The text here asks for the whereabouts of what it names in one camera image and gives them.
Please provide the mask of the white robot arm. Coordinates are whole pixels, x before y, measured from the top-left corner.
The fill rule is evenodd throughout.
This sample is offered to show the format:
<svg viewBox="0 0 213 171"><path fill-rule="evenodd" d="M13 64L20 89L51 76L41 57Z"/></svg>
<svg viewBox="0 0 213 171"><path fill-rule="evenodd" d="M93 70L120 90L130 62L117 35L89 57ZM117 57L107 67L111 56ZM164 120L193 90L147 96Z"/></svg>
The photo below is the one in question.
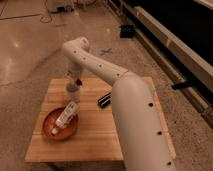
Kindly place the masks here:
<svg viewBox="0 0 213 171"><path fill-rule="evenodd" d="M72 68L85 67L112 86L112 114L127 171L176 171L149 84L89 48L88 40L79 37L65 42L62 52Z"/></svg>

